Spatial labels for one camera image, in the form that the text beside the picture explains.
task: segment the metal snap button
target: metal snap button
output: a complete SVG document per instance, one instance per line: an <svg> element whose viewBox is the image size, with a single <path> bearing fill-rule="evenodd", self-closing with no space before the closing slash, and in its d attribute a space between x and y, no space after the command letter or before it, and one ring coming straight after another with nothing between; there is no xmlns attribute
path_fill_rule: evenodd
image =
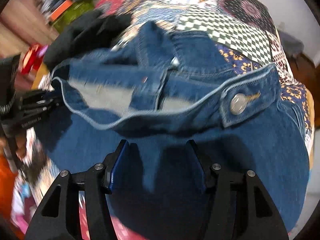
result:
<svg viewBox="0 0 320 240"><path fill-rule="evenodd" d="M175 67L177 67L177 66L179 66L179 60L176 58L176 57L174 57L172 60L171 60L171 65L172 66L175 66Z"/></svg>
<svg viewBox="0 0 320 240"><path fill-rule="evenodd" d="M236 94L230 103L231 113L234 115L241 114L245 110L247 103L248 99L244 94Z"/></svg>

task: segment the denim jacket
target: denim jacket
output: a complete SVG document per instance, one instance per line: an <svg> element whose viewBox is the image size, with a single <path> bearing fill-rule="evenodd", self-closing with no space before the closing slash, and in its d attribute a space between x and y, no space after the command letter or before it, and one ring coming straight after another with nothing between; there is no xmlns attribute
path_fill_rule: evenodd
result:
<svg viewBox="0 0 320 240"><path fill-rule="evenodd" d="M280 98L275 64L236 75L205 32L142 26L123 48L97 49L52 72L64 107L36 126L60 169L87 170L130 143L110 212L147 238L195 239L207 196L192 179L185 143L212 161L254 170L287 230L309 176L299 107ZM246 104L237 104L242 96Z"/></svg>

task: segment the orange fabric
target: orange fabric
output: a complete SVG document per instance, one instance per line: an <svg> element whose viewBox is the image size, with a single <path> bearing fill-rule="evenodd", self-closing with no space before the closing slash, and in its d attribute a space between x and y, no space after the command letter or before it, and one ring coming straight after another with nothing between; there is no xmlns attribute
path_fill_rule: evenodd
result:
<svg viewBox="0 0 320 240"><path fill-rule="evenodd" d="M11 204L13 197L14 180L17 174L10 171L7 159L0 155L0 213L4 219L10 221ZM12 226L19 239L24 238L24 234Z"/></svg>

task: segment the checkered pattern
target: checkered pattern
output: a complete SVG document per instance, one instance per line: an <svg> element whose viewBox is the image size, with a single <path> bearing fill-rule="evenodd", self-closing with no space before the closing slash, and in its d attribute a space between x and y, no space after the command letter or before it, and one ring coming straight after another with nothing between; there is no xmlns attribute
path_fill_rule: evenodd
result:
<svg viewBox="0 0 320 240"><path fill-rule="evenodd" d="M176 29L206 31L214 41L241 52L253 61L262 65L272 62L266 34L231 16L190 6L189 11L180 16Z"/></svg>

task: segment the red object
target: red object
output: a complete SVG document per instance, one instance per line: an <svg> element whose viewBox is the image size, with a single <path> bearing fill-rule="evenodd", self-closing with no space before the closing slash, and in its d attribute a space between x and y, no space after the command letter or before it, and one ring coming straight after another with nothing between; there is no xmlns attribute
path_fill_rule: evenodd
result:
<svg viewBox="0 0 320 240"><path fill-rule="evenodd" d="M28 74L31 68L33 68L34 70L38 70L40 68L44 53L47 48L48 45L42 46L39 43L32 45L29 48L28 52L24 55L21 74Z"/></svg>
<svg viewBox="0 0 320 240"><path fill-rule="evenodd" d="M17 173L12 173L7 159L0 153L0 214L5 220L10 221L11 203L13 197L14 181ZM23 233L12 224L11 229L19 239L23 239Z"/></svg>
<svg viewBox="0 0 320 240"><path fill-rule="evenodd" d="M104 16L115 14L125 0L100 0L97 2L96 8L104 8Z"/></svg>

